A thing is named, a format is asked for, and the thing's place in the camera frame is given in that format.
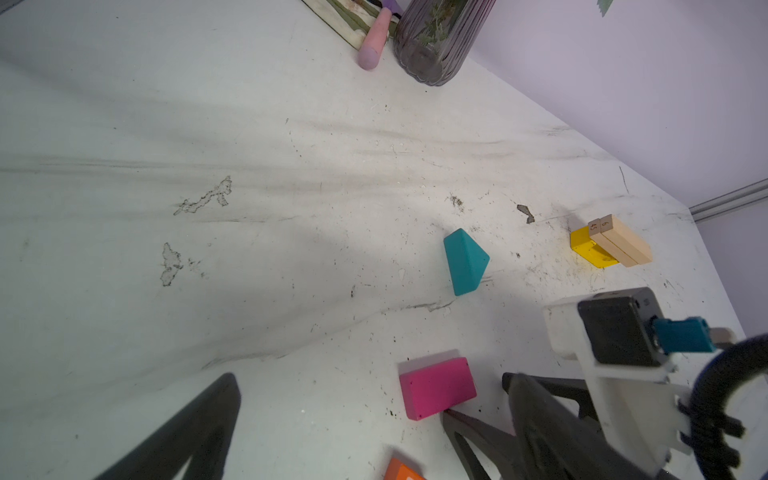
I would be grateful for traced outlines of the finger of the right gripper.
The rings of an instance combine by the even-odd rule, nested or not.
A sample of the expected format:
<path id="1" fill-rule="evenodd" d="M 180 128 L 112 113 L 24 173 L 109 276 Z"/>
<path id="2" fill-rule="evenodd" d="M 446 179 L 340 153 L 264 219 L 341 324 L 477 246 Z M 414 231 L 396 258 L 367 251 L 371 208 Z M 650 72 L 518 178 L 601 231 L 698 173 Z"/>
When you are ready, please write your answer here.
<path id="1" fill-rule="evenodd" d="M 472 447 L 497 467 L 502 479 L 525 478 L 522 452 L 516 436 L 454 410 L 443 411 L 440 418 L 469 479 L 490 479 Z"/>
<path id="2" fill-rule="evenodd" d="M 585 380 L 529 376 L 505 372 L 502 388 L 509 394 L 513 416 L 537 418 L 578 418 L 598 420 Z M 570 413 L 558 398 L 575 401 L 577 414 Z"/>

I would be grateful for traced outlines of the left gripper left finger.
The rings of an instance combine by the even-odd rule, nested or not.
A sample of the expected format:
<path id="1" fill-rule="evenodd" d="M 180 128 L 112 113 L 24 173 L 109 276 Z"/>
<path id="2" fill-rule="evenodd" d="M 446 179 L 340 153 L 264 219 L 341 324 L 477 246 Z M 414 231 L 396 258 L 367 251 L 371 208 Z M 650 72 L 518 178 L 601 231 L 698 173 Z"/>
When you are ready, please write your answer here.
<path id="1" fill-rule="evenodd" d="M 100 479 L 221 479 L 241 407 L 234 374 L 221 375 Z"/>

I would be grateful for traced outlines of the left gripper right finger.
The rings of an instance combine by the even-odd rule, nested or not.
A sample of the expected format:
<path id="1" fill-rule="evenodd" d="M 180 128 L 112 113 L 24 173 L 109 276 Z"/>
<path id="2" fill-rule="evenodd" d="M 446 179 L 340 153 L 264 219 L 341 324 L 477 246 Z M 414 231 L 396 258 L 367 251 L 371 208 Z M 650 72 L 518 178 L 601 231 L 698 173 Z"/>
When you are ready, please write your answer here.
<path id="1" fill-rule="evenodd" d="M 527 479 L 647 479 L 533 377 L 511 374 L 509 404 Z"/>

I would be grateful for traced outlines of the magenta wood block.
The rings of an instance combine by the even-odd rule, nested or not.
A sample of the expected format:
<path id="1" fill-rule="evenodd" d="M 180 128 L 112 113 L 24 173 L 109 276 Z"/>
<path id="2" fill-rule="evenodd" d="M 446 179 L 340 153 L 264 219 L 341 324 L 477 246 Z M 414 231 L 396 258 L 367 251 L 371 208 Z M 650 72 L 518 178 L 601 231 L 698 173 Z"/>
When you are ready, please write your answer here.
<path id="1" fill-rule="evenodd" d="M 421 421 L 477 397 L 469 361 L 456 349 L 398 364 L 408 419 Z"/>

